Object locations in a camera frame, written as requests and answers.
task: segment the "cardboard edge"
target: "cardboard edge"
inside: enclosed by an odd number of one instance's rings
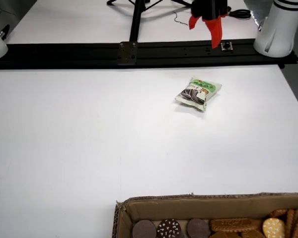
[[[119,206],[116,205],[116,207],[115,207],[115,213],[114,213],[114,224],[113,224],[112,238],[116,238],[117,237],[118,214],[119,214]]]
[[[232,195],[194,195],[183,194],[183,195],[168,195],[168,196],[146,196],[146,197],[132,197],[124,201],[122,204],[125,206],[132,201],[144,201],[144,200],[168,200],[168,199],[179,199],[179,198],[198,198],[198,199],[229,199],[229,198],[252,198],[252,197],[265,197],[265,196],[294,196],[298,195],[298,192],[293,193],[269,193],[262,192],[256,194],[232,194]]]

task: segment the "snack bag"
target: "snack bag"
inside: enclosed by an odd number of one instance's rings
[[[187,88],[176,96],[175,100],[205,111],[207,101],[221,88],[221,84],[206,82],[193,77]]]

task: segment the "white table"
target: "white table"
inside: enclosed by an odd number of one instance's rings
[[[122,16],[52,2],[39,0],[9,42],[128,39],[127,5]],[[106,11],[121,17],[110,31],[96,25]],[[144,21],[140,41],[206,37],[173,18]],[[251,21],[223,25],[235,30],[225,38],[256,34]],[[193,75],[223,84],[206,113],[174,101]],[[109,238],[116,200],[191,192],[298,192],[298,102],[277,66],[0,71],[0,238]]]

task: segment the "tripod stand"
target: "tripod stand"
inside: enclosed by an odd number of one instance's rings
[[[113,5],[112,3],[115,2],[116,0],[109,0],[107,2],[107,5]],[[135,3],[132,2],[131,0],[128,0],[129,2],[131,2],[133,5],[135,5],[135,9],[134,9],[134,15],[133,15],[133,23],[131,26],[131,31],[130,31],[130,38],[129,41],[130,42],[135,42],[138,40],[138,33],[139,33],[139,25],[140,25],[140,19],[141,19],[141,14],[144,11],[147,11],[148,9],[152,8],[153,6],[157,5],[159,2],[162,2],[163,0],[159,0],[157,2],[155,2],[154,4],[146,7],[145,3],[149,3],[150,0],[136,0]],[[186,7],[191,7],[190,3],[185,2],[184,0],[171,0],[173,2],[182,4]]]

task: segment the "cardboard box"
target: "cardboard box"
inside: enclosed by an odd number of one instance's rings
[[[265,218],[273,210],[290,208],[298,208],[298,193],[135,197],[117,203],[112,238],[131,238],[139,220],[151,220],[157,226],[161,220],[174,218],[185,233],[192,218]]]

